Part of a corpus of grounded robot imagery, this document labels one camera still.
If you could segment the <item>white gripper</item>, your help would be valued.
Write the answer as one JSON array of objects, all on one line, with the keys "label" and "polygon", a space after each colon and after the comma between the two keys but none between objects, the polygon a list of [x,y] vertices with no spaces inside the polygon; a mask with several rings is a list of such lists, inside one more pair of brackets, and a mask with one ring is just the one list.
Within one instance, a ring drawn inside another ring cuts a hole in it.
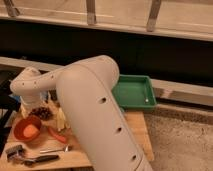
[{"label": "white gripper", "polygon": [[21,114],[26,118],[29,113],[42,105],[42,100],[39,95],[21,96]]}]

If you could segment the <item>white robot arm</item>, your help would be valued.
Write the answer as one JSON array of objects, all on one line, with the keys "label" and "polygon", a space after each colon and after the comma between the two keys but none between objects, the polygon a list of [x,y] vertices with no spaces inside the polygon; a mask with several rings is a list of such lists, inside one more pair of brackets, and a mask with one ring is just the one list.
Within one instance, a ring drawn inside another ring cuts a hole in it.
[{"label": "white robot arm", "polygon": [[37,105],[42,92],[54,90],[95,171],[153,171],[112,95],[118,79],[117,63],[101,55],[45,74],[27,67],[10,89],[27,106]]}]

